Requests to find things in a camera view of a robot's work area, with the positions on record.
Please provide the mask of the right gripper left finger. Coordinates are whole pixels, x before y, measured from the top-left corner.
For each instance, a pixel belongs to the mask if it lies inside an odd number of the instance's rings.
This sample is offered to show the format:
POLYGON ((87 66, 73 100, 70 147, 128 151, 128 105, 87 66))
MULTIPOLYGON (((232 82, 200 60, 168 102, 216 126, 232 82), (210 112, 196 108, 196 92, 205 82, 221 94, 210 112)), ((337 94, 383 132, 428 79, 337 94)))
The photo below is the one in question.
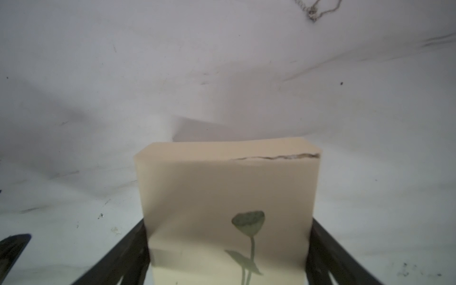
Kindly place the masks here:
POLYGON ((147 233, 141 220, 73 285, 142 285, 149 266, 147 233))

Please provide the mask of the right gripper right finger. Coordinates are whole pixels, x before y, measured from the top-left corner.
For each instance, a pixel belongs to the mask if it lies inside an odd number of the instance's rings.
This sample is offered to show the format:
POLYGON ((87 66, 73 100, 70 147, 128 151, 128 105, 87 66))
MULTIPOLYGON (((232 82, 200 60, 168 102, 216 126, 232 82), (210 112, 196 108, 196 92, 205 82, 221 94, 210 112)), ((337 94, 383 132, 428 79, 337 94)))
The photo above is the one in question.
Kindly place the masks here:
POLYGON ((382 285, 316 219, 312 221, 305 271, 310 285, 382 285))

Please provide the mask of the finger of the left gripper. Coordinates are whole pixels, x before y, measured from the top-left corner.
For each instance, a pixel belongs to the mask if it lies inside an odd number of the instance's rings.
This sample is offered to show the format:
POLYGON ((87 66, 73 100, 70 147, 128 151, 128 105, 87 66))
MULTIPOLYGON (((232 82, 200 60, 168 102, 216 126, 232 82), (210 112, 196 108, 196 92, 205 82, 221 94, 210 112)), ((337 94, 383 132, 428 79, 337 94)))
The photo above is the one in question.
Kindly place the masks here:
POLYGON ((9 236, 1 241, 1 274, 8 274, 32 238, 31 234, 9 236))

